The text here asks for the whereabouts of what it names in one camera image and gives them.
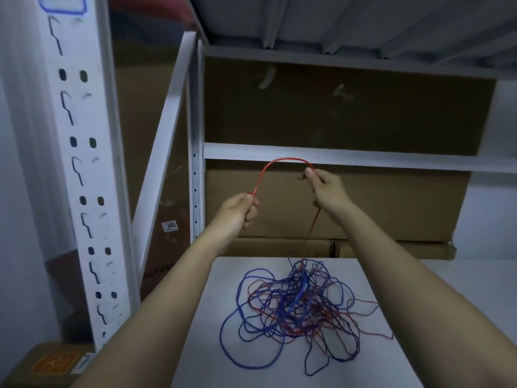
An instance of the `orange sticker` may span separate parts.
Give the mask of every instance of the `orange sticker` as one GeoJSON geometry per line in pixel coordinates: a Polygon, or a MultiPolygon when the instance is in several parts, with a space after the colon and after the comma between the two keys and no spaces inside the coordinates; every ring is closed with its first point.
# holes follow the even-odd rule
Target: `orange sticker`
{"type": "Polygon", "coordinates": [[[80,353],[45,354],[30,373],[39,375],[64,375],[80,353]]]}

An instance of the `tabletop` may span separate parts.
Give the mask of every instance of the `tabletop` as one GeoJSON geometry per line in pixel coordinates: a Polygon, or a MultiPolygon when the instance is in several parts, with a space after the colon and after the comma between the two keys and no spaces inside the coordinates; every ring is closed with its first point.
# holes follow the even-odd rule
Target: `tabletop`
{"type": "MultiPolygon", "coordinates": [[[[345,282],[362,300],[375,300],[359,263],[355,259],[320,259],[331,275],[345,282]]],[[[517,342],[517,262],[516,261],[436,261],[424,263],[479,307],[506,335],[517,342]]],[[[328,367],[312,377],[304,373],[307,342],[296,339],[285,346],[278,360],[262,370],[248,370],[234,365],[219,344],[224,319],[236,308],[237,287],[251,269],[266,268],[276,278],[291,271],[286,258],[219,257],[214,262],[208,282],[181,355],[172,387],[317,387],[342,384],[353,387],[421,387],[421,383],[404,356],[397,340],[378,336],[360,336],[360,352],[350,362],[330,360],[328,367]]],[[[361,328],[369,332],[390,334],[380,310],[358,318],[361,328]]],[[[279,344],[271,338],[244,342],[238,337],[240,317],[228,320],[222,339],[228,352],[246,365],[261,365],[272,360],[279,344]]],[[[335,343],[330,339],[329,346],[335,343]]],[[[308,358],[308,370],[316,370],[326,357],[315,349],[308,358]]]]}

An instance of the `blue marker outline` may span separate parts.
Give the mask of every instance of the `blue marker outline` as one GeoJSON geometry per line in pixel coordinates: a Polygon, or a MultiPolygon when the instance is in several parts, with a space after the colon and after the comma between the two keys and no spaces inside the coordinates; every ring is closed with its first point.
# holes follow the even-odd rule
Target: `blue marker outline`
{"type": "Polygon", "coordinates": [[[48,9],[43,6],[42,0],[38,0],[39,6],[41,9],[47,13],[61,13],[65,15],[84,15],[88,11],[88,7],[86,6],[86,0],[83,0],[84,9],[82,11],[66,11],[60,9],[48,9]]]}

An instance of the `forearm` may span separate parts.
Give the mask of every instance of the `forearm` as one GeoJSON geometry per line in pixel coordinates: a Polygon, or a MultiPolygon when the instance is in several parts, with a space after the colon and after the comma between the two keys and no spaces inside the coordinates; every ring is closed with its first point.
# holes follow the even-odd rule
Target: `forearm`
{"type": "Polygon", "coordinates": [[[77,380],[81,387],[169,387],[216,258],[202,236],[77,380]]]}
{"type": "Polygon", "coordinates": [[[426,386],[514,385],[517,349],[461,294],[353,203],[339,222],[404,353],[426,386]]]}

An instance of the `person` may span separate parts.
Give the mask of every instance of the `person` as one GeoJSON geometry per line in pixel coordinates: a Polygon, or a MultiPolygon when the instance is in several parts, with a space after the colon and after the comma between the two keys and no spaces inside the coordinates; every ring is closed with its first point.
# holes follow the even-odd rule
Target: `person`
{"type": "MultiPolygon", "coordinates": [[[[505,334],[378,228],[348,198],[339,176],[307,168],[303,177],[317,204],[346,233],[424,386],[517,386],[517,347],[505,334]]],[[[253,223],[258,203],[246,193],[226,200],[73,387],[169,387],[212,263],[241,228],[253,223]]]]}

